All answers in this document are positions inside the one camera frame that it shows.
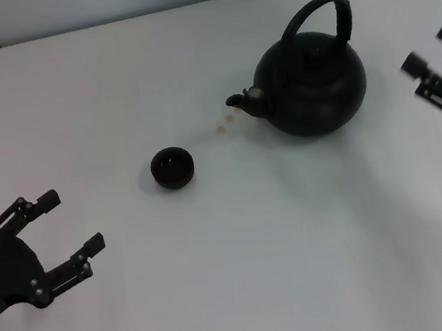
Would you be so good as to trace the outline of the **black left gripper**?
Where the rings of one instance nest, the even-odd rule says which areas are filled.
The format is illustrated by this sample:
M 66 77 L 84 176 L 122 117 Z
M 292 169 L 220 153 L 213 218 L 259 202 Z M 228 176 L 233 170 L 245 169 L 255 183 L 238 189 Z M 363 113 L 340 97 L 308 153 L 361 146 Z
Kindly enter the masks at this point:
M 17 237 L 24 227 L 57 205 L 58 192 L 50 189 L 34 203 L 18 197 L 0 215 L 0 315 L 17 303 L 46 308 L 55 298 L 92 277 L 89 259 L 105 247 L 101 233 L 47 273 L 32 249 Z

